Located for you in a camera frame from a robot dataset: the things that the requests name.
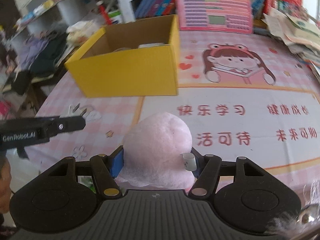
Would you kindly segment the pink plush pig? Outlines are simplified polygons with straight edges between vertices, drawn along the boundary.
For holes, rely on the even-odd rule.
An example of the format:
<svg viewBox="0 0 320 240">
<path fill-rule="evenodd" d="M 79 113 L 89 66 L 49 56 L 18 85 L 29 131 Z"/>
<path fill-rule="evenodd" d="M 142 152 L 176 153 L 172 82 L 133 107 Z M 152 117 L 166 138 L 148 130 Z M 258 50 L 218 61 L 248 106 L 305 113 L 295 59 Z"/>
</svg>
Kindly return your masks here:
<svg viewBox="0 0 320 240">
<path fill-rule="evenodd" d="M 116 182 L 132 187 L 188 190 L 194 184 L 182 154 L 191 152 L 187 124 L 168 113 L 151 115 L 136 124 L 123 140 L 124 166 Z"/>
</svg>

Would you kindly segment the clear tape roll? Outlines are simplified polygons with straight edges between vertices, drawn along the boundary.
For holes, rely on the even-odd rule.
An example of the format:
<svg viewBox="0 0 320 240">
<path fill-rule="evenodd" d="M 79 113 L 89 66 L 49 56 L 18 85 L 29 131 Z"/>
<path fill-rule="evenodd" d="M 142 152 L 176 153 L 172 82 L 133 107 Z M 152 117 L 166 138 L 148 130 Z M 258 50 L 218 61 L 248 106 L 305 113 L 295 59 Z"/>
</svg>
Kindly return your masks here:
<svg viewBox="0 0 320 240">
<path fill-rule="evenodd" d="M 163 42 L 157 42 L 157 43 L 145 43 L 145 44 L 140 44 L 137 49 L 140 48 L 152 48 L 152 47 L 160 47 L 160 46 L 165 46 L 167 45 L 166 43 Z M 124 51 L 124 50 L 131 50 L 132 48 L 129 47 L 123 47 L 123 48 L 118 48 L 116 50 L 114 50 L 114 52 L 118 52 L 118 51 Z"/>
</svg>

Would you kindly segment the pile of clothes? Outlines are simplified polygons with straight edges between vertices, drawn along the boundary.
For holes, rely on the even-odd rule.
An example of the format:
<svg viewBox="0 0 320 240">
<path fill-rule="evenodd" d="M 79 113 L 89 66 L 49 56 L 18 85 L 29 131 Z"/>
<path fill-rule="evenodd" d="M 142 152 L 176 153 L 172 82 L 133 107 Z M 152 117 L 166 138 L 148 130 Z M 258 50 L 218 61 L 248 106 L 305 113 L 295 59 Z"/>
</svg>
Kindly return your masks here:
<svg viewBox="0 0 320 240">
<path fill-rule="evenodd" d="M 32 79 L 54 74 L 68 49 L 67 36 L 67 24 L 54 23 L 39 36 L 30 35 L 22 43 L 21 53 L 16 58 L 9 53 L 1 53 L 1 66 L 5 68 L 11 90 L 23 95 Z"/>
</svg>

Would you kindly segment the pink printed table mat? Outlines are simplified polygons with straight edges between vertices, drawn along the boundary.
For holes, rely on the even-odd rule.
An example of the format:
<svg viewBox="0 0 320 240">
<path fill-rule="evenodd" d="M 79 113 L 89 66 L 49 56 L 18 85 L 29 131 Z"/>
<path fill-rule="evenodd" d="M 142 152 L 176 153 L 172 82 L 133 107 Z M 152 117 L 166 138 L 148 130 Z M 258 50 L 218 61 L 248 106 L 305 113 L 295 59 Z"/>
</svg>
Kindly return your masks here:
<svg viewBox="0 0 320 240">
<path fill-rule="evenodd" d="M 66 156 L 87 160 L 112 153 L 133 125 L 169 112 L 189 126 L 193 146 L 202 154 L 228 161 L 246 156 L 297 192 L 318 179 L 319 84 L 311 70 L 268 37 L 182 32 L 180 39 L 176 96 L 89 99 L 71 74 L 64 75 L 38 115 L 62 115 L 77 107 L 87 125 L 27 148 L 30 160 L 44 171 Z M 262 73 L 244 79 L 221 73 L 218 83 L 210 82 L 202 54 L 211 43 L 246 46 L 275 75 L 275 83 L 266 83 Z"/>
</svg>

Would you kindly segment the floral tissue pack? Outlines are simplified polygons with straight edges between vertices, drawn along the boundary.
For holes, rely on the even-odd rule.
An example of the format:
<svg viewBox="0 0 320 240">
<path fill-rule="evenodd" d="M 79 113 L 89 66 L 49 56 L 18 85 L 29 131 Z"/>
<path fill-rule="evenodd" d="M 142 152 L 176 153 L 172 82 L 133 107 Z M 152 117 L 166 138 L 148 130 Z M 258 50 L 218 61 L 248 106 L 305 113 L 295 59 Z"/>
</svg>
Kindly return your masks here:
<svg viewBox="0 0 320 240">
<path fill-rule="evenodd" d="M 94 20 L 78 21 L 67 28 L 67 44 L 75 47 L 83 45 L 95 32 L 100 29 L 100 25 Z"/>
</svg>

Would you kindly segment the yellow cardboard box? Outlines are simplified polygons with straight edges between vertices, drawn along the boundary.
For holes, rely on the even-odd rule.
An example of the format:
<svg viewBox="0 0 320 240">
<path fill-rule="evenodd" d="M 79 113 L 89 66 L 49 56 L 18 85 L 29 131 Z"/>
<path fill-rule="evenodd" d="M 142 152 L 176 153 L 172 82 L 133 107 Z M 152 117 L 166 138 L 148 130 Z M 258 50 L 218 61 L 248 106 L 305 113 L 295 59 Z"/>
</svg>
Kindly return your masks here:
<svg viewBox="0 0 320 240">
<path fill-rule="evenodd" d="M 152 48 L 137 47 L 163 42 Z M 114 52 L 118 48 L 131 50 Z M 177 95 L 180 37 L 176 15 L 106 25 L 65 63 L 88 98 Z"/>
</svg>

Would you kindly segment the red pen in holder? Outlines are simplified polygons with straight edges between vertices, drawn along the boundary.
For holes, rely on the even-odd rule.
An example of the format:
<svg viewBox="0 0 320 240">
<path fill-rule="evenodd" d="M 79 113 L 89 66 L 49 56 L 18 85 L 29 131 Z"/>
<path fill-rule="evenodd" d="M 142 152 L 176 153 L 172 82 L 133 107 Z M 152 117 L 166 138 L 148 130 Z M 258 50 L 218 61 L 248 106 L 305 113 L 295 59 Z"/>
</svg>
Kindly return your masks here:
<svg viewBox="0 0 320 240">
<path fill-rule="evenodd" d="M 103 16 L 105 23 L 107 25 L 112 25 L 112 21 L 108 16 L 108 13 L 106 12 L 106 7 L 104 6 L 104 2 L 102 0 L 97 0 L 96 5 L 99 8 L 99 11 L 101 13 L 101 15 Z"/>
</svg>

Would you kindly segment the pink toy keyboard tablet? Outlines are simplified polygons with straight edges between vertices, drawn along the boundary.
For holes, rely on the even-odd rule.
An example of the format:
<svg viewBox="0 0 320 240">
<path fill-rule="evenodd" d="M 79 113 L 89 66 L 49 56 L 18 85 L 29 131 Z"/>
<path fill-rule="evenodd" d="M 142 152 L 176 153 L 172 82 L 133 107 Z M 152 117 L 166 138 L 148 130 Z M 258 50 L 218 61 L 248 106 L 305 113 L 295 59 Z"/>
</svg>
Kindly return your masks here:
<svg viewBox="0 0 320 240">
<path fill-rule="evenodd" d="M 175 0 L 181 31 L 253 33 L 250 0 Z"/>
</svg>

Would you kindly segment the pile of papers and books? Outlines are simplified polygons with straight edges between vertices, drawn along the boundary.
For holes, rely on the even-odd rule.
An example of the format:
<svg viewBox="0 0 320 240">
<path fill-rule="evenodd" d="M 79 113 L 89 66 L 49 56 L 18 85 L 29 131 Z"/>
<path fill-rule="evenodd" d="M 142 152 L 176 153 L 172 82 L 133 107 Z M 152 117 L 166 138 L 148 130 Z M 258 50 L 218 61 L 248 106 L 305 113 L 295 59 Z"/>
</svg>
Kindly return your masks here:
<svg viewBox="0 0 320 240">
<path fill-rule="evenodd" d="M 282 40 L 289 51 L 319 77 L 318 27 L 274 8 L 269 10 L 268 15 L 264 14 L 264 21 L 271 35 Z"/>
</svg>

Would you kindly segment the row of blue books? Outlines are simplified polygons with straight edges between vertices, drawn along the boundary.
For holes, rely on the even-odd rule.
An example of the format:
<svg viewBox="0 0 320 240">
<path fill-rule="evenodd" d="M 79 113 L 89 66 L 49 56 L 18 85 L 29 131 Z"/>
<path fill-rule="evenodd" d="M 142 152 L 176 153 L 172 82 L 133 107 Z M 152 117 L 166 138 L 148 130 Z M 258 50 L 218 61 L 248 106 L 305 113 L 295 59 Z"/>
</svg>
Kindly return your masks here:
<svg viewBox="0 0 320 240">
<path fill-rule="evenodd" d="M 175 0 L 142 0 L 135 11 L 135 18 L 151 18 L 175 13 Z"/>
</svg>

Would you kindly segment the white shelf post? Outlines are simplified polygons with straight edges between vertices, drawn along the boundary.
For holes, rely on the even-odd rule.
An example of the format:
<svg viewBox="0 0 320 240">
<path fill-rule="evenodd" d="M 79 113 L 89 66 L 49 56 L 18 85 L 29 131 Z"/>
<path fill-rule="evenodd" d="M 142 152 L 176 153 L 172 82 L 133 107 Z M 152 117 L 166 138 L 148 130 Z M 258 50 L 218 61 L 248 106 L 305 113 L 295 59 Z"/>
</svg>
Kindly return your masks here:
<svg viewBox="0 0 320 240">
<path fill-rule="evenodd" d="M 117 0 L 123 21 L 125 23 L 135 22 L 135 14 L 131 4 L 131 0 Z"/>
</svg>

